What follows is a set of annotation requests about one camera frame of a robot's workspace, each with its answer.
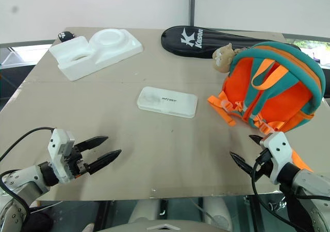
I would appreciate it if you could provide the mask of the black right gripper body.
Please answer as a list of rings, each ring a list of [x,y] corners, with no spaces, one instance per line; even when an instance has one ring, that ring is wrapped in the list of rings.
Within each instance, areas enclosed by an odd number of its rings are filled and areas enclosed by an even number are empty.
[[[272,154],[268,148],[265,148],[260,156],[256,159],[256,163],[260,169],[256,172],[255,178],[261,178],[263,175],[270,177],[273,170]]]

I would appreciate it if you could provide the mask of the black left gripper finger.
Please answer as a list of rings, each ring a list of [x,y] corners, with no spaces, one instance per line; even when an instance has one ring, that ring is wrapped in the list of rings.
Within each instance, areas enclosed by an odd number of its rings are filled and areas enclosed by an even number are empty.
[[[90,149],[93,149],[93,148],[101,145],[107,139],[108,139],[107,136],[96,136],[96,137],[90,138],[86,141],[76,144],[75,147],[79,151],[90,150]]]
[[[122,152],[122,150],[108,152],[108,153],[104,154],[103,156],[99,157],[93,163],[86,164],[87,172],[90,175],[96,173],[97,171],[101,170],[102,168],[106,167],[107,165],[112,163],[114,160],[116,160],[118,158],[118,156],[121,154],[121,152]]]

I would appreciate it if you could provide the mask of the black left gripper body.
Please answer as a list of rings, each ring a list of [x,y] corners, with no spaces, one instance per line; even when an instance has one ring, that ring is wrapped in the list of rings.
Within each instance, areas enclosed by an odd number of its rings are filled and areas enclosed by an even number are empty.
[[[78,178],[86,173],[89,173],[89,165],[84,162],[82,152],[88,148],[83,146],[75,145],[71,148],[70,153],[64,157],[64,161],[67,164],[70,173],[74,178]]]

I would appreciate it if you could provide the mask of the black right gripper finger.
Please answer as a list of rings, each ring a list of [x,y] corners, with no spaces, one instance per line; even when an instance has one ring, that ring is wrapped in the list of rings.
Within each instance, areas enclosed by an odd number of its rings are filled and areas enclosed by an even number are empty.
[[[229,153],[230,153],[230,156],[232,157],[232,159],[234,160],[234,162],[236,163],[236,165],[241,170],[243,170],[250,177],[252,177],[254,174],[256,175],[257,165],[255,165],[253,167],[253,166],[249,165],[248,163],[246,163],[245,159],[242,158],[241,156],[239,156],[238,154],[236,154],[234,152],[229,152]]]
[[[249,137],[261,148],[263,148],[262,140],[263,137],[258,136],[258,135],[249,135]]]

